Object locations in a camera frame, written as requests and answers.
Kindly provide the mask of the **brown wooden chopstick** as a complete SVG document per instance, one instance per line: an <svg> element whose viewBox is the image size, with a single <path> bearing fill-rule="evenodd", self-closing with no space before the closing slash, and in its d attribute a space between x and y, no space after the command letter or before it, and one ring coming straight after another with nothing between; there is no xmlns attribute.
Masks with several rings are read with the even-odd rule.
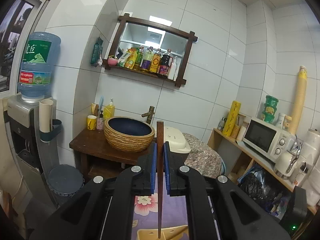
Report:
<svg viewBox="0 0 320 240"><path fill-rule="evenodd" d="M157 122L157 186L158 186L158 239L161 238L163 208L163 144L164 122Z"/></svg>

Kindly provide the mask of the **dark blue round bin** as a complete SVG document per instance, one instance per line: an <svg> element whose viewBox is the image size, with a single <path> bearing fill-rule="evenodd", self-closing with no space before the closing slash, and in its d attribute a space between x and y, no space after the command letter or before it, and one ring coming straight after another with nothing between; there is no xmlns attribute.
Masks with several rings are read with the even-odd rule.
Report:
<svg viewBox="0 0 320 240"><path fill-rule="evenodd" d="M47 184L55 194L71 197L83 187L84 178L75 167L62 164L50 170Z"/></svg>

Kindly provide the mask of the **floral cloth covered chair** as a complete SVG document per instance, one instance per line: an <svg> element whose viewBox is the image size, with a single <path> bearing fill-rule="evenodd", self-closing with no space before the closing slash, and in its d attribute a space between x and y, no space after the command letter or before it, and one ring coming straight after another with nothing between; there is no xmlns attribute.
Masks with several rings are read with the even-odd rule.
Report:
<svg viewBox="0 0 320 240"><path fill-rule="evenodd" d="M225 163L215 150L191 134L184 133L183 135L191 149L184 162L185 165L209 178L217 178L225 174Z"/></svg>

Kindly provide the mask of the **wooden shelf unit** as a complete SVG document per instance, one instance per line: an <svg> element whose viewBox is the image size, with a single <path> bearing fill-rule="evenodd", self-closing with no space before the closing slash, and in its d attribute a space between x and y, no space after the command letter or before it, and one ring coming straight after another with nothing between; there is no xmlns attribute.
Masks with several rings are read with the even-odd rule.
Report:
<svg viewBox="0 0 320 240"><path fill-rule="evenodd" d="M215 128L208 140L208 146L223 159L226 166L225 174L236 173L240 177L253 165L258 164L284 187L293 191L294 185L289 180L276 175L273 171L274 164L271 161L247 147L242 141L227 137Z"/></svg>

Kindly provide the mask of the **white electric kettle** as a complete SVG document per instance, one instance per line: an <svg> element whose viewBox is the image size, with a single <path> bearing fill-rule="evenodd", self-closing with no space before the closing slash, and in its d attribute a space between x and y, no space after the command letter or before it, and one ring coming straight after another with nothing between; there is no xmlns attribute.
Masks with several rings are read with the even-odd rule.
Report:
<svg viewBox="0 0 320 240"><path fill-rule="evenodd" d="M273 169L278 177L283 180L288 180L291 177L300 157L301 149L302 142L296 138L289 149L280 155Z"/></svg>

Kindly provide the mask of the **woven basin sink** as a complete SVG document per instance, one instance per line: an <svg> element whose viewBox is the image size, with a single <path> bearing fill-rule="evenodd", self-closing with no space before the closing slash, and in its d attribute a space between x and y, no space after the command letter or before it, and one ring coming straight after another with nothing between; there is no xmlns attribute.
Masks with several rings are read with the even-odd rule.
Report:
<svg viewBox="0 0 320 240"><path fill-rule="evenodd" d="M127 153L146 150L155 137L155 129L148 123L124 116L104 121L104 135L110 146Z"/></svg>

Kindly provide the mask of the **yellow mug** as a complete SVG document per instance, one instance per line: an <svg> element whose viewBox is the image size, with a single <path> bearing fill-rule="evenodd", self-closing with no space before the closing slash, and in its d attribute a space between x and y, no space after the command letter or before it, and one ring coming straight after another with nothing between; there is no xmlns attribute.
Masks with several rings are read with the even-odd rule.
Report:
<svg viewBox="0 0 320 240"><path fill-rule="evenodd" d="M87 116L87 129L90 131L95 130L97 127L97 116L88 115Z"/></svg>

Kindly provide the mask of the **yellow soap dispenser bottle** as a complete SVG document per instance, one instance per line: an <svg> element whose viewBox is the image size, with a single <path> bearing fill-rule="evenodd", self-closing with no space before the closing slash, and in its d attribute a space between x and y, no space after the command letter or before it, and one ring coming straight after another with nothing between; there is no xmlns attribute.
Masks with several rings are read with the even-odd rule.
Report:
<svg viewBox="0 0 320 240"><path fill-rule="evenodd" d="M113 117L114 112L115 112L115 105L114 105L113 99L111 98L110 103L107 106L105 106L104 110L103 110L104 120L107 120L107 119Z"/></svg>

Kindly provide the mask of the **yellow wrapped roll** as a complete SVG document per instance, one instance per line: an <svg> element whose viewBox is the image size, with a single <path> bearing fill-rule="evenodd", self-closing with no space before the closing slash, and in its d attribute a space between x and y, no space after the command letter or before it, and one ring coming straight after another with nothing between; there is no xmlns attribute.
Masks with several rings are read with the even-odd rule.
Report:
<svg viewBox="0 0 320 240"><path fill-rule="evenodd" d="M233 101L231 108L229 110L225 126L222 133L226 136L230 136L235 125L236 119L238 117L239 111L241 108L241 103L238 101Z"/></svg>

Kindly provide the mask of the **green stacked cups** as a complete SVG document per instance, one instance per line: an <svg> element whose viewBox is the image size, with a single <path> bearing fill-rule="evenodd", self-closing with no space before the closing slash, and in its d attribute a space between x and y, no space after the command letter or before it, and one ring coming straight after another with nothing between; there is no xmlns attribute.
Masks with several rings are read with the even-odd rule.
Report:
<svg viewBox="0 0 320 240"><path fill-rule="evenodd" d="M261 114L261 119L269 124L274 121L274 116L277 111L277 105L279 100L273 96L267 95L265 97L264 109Z"/></svg>

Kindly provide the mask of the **blue water jug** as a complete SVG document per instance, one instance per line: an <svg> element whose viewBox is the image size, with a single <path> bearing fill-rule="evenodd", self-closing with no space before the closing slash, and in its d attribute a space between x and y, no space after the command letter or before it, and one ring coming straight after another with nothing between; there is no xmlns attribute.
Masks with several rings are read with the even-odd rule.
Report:
<svg viewBox="0 0 320 240"><path fill-rule="evenodd" d="M60 45L61 38L52 33L29 35L18 77L18 91L24 101L40 101L49 95Z"/></svg>

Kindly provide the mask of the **yellow oil bottle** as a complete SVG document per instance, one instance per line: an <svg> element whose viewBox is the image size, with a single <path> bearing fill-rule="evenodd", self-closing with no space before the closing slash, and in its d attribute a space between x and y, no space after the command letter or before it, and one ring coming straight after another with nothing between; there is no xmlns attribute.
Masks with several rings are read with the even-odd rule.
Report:
<svg viewBox="0 0 320 240"><path fill-rule="evenodd" d="M150 69L149 69L150 73L157 74L160 60L161 60L161 50L157 49L151 60Z"/></svg>

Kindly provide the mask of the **dark soy sauce bottle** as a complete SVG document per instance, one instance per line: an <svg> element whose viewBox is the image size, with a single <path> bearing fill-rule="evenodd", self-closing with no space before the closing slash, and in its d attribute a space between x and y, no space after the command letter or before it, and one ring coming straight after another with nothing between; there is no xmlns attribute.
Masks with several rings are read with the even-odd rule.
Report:
<svg viewBox="0 0 320 240"><path fill-rule="evenodd" d="M171 49L168 49L166 53L163 54L158 68L158 76L167 78L170 72L173 57L171 54Z"/></svg>

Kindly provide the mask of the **green hanging packet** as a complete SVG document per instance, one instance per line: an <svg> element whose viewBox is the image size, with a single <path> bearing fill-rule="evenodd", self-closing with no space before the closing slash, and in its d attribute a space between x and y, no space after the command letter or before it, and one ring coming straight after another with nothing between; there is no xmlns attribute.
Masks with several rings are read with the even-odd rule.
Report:
<svg viewBox="0 0 320 240"><path fill-rule="evenodd" d="M94 67L101 66L103 64L102 59L102 52L103 52L103 40L99 37L96 40L96 43L93 47L93 52L91 56L90 64Z"/></svg>

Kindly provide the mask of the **window with frame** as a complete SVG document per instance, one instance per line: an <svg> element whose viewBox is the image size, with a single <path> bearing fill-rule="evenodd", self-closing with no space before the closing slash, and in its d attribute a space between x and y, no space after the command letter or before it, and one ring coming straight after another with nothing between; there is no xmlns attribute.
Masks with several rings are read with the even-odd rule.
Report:
<svg viewBox="0 0 320 240"><path fill-rule="evenodd" d="M29 35L48 0L15 0L1 21L1 98L17 93L18 76Z"/></svg>

